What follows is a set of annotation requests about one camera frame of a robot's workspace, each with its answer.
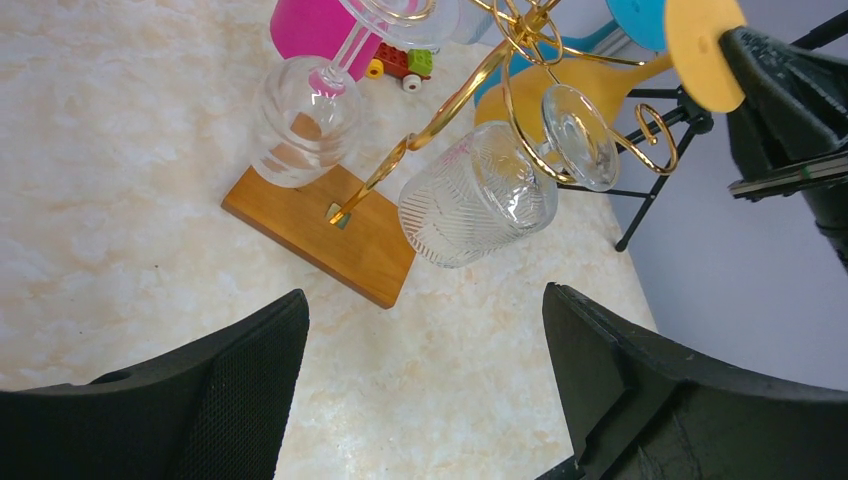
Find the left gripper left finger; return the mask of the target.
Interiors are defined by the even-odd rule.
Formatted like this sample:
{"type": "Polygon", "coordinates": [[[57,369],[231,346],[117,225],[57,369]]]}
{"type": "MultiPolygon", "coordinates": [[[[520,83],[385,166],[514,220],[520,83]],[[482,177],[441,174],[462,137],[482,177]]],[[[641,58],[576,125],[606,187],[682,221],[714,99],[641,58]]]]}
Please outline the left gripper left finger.
{"type": "Polygon", "coordinates": [[[270,479],[310,326],[293,290],[90,383],[1,395],[5,479],[270,479]]]}

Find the clear smooth wine glass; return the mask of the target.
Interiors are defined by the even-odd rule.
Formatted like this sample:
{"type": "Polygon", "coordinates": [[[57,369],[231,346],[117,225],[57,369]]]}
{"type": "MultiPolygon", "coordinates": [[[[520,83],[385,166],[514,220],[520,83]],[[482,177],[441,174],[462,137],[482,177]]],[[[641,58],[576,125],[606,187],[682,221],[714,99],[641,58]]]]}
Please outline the clear smooth wine glass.
{"type": "Polygon", "coordinates": [[[444,44],[459,24],[456,1],[343,1],[352,18],[331,58],[298,55],[274,66],[254,96],[253,169],[269,183],[305,186],[357,152],[365,112],[349,73],[368,36],[401,47],[444,44]]]}

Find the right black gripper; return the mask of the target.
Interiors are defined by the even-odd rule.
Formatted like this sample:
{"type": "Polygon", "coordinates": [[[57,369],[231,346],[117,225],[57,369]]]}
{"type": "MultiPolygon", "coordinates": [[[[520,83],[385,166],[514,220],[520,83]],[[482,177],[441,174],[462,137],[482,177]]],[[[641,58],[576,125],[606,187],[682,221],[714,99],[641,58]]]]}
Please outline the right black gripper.
{"type": "Polygon", "coordinates": [[[736,198],[801,193],[816,227],[847,262],[847,62],[749,27],[719,46],[745,98],[727,115],[736,198]]]}

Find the yellow wine glass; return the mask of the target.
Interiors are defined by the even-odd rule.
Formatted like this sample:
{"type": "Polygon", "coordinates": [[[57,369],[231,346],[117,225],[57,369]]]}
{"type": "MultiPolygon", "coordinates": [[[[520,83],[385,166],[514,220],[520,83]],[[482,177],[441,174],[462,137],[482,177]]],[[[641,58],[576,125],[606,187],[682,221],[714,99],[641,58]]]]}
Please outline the yellow wine glass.
{"type": "Polygon", "coordinates": [[[561,83],[585,94],[613,124],[627,95],[640,84],[675,70],[685,92],[715,113],[738,108],[745,93],[719,46],[722,34],[747,21],[736,1],[666,1],[661,9],[667,52],[629,67],[566,57],[552,66],[561,83]]]}

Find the clear ribbed wine glass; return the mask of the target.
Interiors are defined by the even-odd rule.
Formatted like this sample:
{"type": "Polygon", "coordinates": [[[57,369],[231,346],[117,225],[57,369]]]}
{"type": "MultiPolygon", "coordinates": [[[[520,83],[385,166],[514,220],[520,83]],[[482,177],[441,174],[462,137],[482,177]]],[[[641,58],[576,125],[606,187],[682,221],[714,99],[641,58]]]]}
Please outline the clear ribbed wine glass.
{"type": "MultiPolygon", "coordinates": [[[[540,102],[544,139],[534,150],[578,185],[604,192],[620,159],[599,110],[567,85],[540,102]]],[[[466,266],[546,228],[558,206],[555,179],[540,170],[506,121],[474,128],[412,176],[398,200],[402,231],[418,255],[466,266]]]]}

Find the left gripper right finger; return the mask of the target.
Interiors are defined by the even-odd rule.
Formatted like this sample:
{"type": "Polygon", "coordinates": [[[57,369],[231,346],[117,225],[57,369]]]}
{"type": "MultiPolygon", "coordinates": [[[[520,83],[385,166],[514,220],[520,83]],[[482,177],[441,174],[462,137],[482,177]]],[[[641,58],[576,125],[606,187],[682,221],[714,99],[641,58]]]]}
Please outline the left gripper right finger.
{"type": "Polygon", "coordinates": [[[572,455],[550,479],[843,479],[847,395],[733,366],[550,283],[572,455]]]}

